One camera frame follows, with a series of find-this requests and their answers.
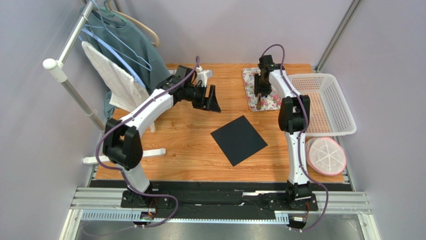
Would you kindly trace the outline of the iridescent knife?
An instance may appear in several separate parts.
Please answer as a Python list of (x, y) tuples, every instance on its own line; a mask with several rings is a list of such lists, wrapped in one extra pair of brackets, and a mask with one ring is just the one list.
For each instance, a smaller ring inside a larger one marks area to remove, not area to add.
[(262, 94), (259, 93), (257, 98), (256, 110), (260, 111), (261, 109), (262, 109)]

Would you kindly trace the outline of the black paper napkin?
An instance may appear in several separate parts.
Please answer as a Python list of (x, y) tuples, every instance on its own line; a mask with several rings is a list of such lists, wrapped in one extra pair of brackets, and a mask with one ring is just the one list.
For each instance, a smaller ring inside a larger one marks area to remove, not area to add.
[(210, 134), (233, 167), (268, 146), (244, 115)]

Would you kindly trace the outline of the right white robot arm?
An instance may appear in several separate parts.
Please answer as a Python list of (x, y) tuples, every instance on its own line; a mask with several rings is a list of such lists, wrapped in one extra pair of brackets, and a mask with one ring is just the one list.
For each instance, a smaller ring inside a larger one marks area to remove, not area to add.
[(261, 56), (258, 68), (254, 74), (256, 108), (261, 108), (261, 99), (270, 95), (272, 90), (281, 98), (278, 126), (286, 138), (289, 161), (284, 202), (290, 209), (305, 208), (307, 211), (317, 211), (317, 199), (306, 169), (305, 142), (309, 126), (310, 97), (302, 95), (294, 88), (283, 65), (274, 63), (271, 55)]

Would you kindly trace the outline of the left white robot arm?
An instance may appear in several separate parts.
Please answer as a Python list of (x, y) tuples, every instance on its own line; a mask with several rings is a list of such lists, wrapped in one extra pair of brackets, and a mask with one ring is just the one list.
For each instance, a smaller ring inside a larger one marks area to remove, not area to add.
[(150, 181), (141, 166), (144, 155), (141, 137), (158, 117), (181, 101), (190, 102), (195, 109), (221, 112), (215, 86), (207, 84), (212, 76), (211, 70), (179, 65), (175, 74), (161, 81), (134, 111), (107, 122), (102, 153), (116, 165), (130, 191), (151, 196), (146, 193)]

